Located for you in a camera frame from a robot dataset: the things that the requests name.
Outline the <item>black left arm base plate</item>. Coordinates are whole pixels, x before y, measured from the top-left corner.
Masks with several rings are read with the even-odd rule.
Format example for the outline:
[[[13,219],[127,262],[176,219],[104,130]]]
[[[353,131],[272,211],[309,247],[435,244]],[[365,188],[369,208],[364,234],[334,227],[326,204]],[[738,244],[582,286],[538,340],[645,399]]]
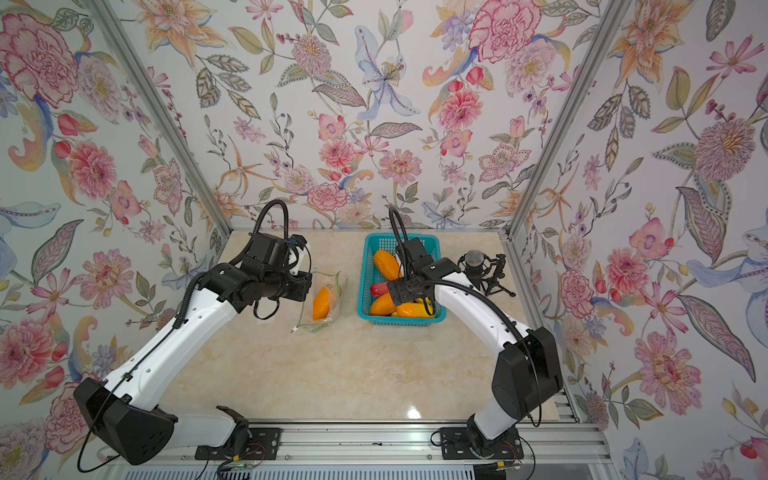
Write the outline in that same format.
[[[275,460],[283,430],[280,428],[250,427],[248,433],[240,432],[223,446],[199,446],[194,454],[200,461],[263,461]]]

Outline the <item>clear zip-top bag green print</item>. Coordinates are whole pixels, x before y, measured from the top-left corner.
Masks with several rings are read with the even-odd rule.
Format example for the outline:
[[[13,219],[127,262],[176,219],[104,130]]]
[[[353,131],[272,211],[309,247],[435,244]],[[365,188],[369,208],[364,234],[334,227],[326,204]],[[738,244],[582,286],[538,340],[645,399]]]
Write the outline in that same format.
[[[312,272],[312,286],[302,304],[301,313],[292,332],[317,333],[330,326],[340,316],[347,278],[341,271]]]

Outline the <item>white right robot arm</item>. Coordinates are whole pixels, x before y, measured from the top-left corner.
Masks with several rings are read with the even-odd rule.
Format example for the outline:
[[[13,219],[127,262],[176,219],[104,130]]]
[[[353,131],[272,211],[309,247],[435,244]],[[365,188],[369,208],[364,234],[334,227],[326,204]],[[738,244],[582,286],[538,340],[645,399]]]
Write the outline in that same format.
[[[428,299],[453,313],[492,354],[496,365],[491,397],[467,421],[468,436],[491,443],[564,387],[554,335],[507,315],[447,258],[428,255],[421,240],[400,240],[395,248],[404,276],[388,283],[393,303]]]

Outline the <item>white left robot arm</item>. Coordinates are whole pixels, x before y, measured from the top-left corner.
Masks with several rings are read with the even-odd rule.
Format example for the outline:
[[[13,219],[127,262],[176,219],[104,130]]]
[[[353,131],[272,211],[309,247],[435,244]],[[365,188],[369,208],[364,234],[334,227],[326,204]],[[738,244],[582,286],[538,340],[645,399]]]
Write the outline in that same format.
[[[312,275],[307,240],[256,232],[231,261],[196,275],[177,313],[136,354],[103,380],[85,379],[74,399],[88,434],[131,465],[167,449],[207,447],[227,460],[254,444],[249,421],[226,406],[213,413],[173,413],[161,399],[194,355],[223,326],[262,299],[302,303]]]

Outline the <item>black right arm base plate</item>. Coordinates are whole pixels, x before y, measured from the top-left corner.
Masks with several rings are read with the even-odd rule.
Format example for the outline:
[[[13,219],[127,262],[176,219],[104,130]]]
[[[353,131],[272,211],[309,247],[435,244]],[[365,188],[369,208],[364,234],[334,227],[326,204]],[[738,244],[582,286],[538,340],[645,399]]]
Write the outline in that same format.
[[[518,461],[525,457],[516,428],[511,427],[497,438],[488,440],[469,427],[442,427],[430,436],[444,460]]]

